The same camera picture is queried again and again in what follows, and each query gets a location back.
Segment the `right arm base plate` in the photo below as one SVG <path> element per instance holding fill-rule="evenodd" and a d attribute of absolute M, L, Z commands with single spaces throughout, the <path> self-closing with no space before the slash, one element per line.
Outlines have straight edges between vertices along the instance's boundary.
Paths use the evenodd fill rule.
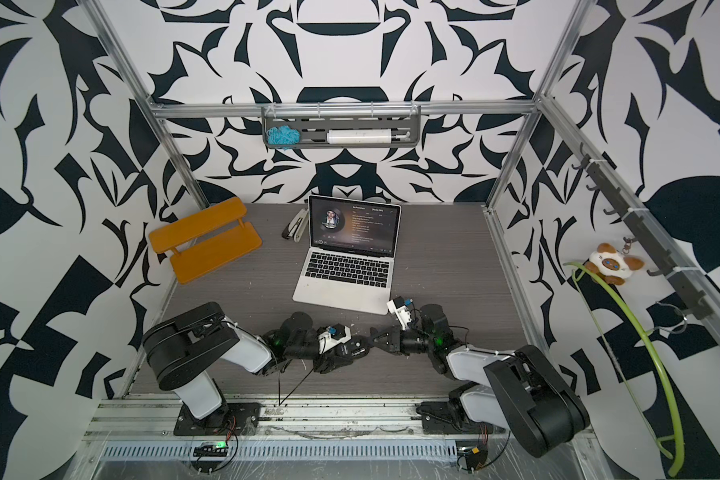
<path fill-rule="evenodd" d="M 469 420 L 452 402 L 424 401 L 416 407 L 425 434 L 491 434 L 494 427 Z"/>

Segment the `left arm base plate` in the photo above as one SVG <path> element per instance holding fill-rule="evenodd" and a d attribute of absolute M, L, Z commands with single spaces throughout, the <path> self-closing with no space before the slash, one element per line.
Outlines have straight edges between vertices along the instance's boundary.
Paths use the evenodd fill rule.
<path fill-rule="evenodd" d="M 223 404 L 204 419 L 194 417 L 186 404 L 181 406 L 173 435 L 220 436 L 234 428 L 237 436 L 252 435 L 259 424 L 262 405 L 258 402 L 233 402 Z"/>

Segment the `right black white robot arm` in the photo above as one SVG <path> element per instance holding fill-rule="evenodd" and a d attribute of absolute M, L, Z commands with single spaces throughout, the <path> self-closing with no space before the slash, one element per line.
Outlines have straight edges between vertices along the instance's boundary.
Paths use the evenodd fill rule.
<path fill-rule="evenodd" d="M 590 427 L 580 397 L 534 345 L 514 351 L 479 348 L 459 338 L 437 304 L 395 309 L 397 324 L 373 329 L 370 344 L 398 356 L 425 354 L 434 370 L 463 385 L 421 414 L 454 430 L 479 424 L 509 431 L 539 458 Z"/>

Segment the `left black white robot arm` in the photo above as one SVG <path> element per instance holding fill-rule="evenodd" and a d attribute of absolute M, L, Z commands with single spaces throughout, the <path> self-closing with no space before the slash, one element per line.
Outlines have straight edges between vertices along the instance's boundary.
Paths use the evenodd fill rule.
<path fill-rule="evenodd" d="M 256 376 L 284 371 L 294 360 L 310 360 L 312 371 L 330 373 L 365 357 L 370 343 L 335 324 L 315 329 L 312 318 L 295 312 L 277 329 L 254 335 L 208 302 L 150 328 L 142 337 L 146 361 L 162 391 L 182 401 L 181 416 L 219 429 L 229 407 L 208 369 L 216 362 L 237 365 Z"/>

